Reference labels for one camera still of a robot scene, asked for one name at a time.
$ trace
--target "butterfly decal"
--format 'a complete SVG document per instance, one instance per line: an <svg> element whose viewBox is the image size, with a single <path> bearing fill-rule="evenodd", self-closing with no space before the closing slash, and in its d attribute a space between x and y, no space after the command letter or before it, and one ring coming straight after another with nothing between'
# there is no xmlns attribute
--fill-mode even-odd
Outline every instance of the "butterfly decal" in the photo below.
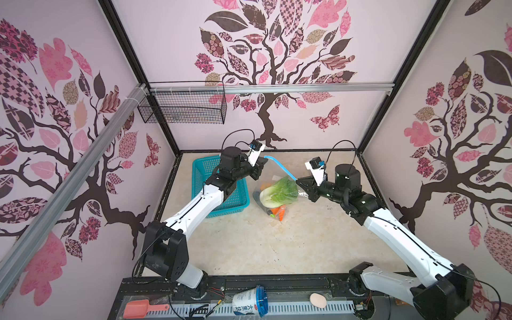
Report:
<svg viewBox="0 0 512 320"><path fill-rule="evenodd" d="M310 120L313 123L318 124L318 127L325 132L325 129L329 127L329 124L337 124L339 125L339 117L337 114L339 113L339 104L332 108L326 118L324 117L313 117Z"/></svg>
<svg viewBox="0 0 512 320"><path fill-rule="evenodd" d="M144 168L147 168L150 165L157 165L159 163L157 153L160 150L158 144L156 142L153 142L153 139L147 133L146 141L147 146L150 147L150 154L146 157L146 161L144 161Z"/></svg>

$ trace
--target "green leafy vegetable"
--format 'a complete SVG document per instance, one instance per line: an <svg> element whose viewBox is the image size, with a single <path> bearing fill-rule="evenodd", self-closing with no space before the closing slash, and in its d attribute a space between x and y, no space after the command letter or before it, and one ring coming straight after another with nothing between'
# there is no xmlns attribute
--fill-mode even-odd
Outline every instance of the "green leafy vegetable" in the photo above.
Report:
<svg viewBox="0 0 512 320"><path fill-rule="evenodd" d="M295 181L284 177L260 193L260 201L267 208L276 208L297 201L298 189Z"/></svg>

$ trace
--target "black wire basket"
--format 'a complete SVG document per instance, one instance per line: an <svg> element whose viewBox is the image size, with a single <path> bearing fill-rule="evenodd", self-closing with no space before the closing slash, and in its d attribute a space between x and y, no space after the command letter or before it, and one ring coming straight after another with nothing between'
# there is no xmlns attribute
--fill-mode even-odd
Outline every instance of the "black wire basket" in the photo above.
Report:
<svg viewBox="0 0 512 320"><path fill-rule="evenodd" d="M138 106L144 123L224 124L227 110L224 84L219 81L174 81L165 83L171 83L174 86L184 82L197 82L205 84L206 87L197 90L197 87L169 86L169 90L160 89L150 92Z"/></svg>

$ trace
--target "pink wall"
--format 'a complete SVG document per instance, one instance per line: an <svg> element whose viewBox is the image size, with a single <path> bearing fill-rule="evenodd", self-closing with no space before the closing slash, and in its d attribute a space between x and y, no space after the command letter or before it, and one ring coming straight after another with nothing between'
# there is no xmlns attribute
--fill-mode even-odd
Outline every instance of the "pink wall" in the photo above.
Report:
<svg viewBox="0 0 512 320"><path fill-rule="evenodd" d="M150 81L207 78L223 79L231 85L299 83L301 79L316 83L324 75L339 72L344 74L331 80L391 82L433 3L157 0L141 10L139 1L115 2ZM272 35L276 30L283 31L282 39L265 38L265 32ZM334 37L324 49L328 34ZM342 45L346 45L344 50L336 50ZM228 133L242 128L253 129L267 145L280 149L329 148L341 139L357 145L383 95L332 92L312 98L300 93L289 97L268 94L261 105L258 94L230 96L224 125L173 123L170 128L185 150L220 148ZM287 106L276 103L283 99Z"/></svg>
<svg viewBox="0 0 512 320"><path fill-rule="evenodd" d="M482 3L488 3L481 10ZM512 317L512 3L455 1L365 153L400 222ZM474 289L464 319L493 318Z"/></svg>
<svg viewBox="0 0 512 320"><path fill-rule="evenodd" d="M94 0L5 3L0 19L3 257L136 80ZM135 111L3 301L0 317L106 318L173 160L158 125L144 124Z"/></svg>

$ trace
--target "teal plastic basket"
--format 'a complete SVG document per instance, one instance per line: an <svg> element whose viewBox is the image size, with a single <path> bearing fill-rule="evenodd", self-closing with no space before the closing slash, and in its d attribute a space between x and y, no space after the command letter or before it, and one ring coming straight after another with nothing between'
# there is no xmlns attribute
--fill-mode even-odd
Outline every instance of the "teal plastic basket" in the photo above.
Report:
<svg viewBox="0 0 512 320"><path fill-rule="evenodd" d="M203 188L203 182L211 176L211 172L221 161L220 156L196 159L192 162L192 199ZM220 206L213 209L207 218L213 218L236 212L242 212L249 206L249 190L245 178L237 182L237 188Z"/></svg>

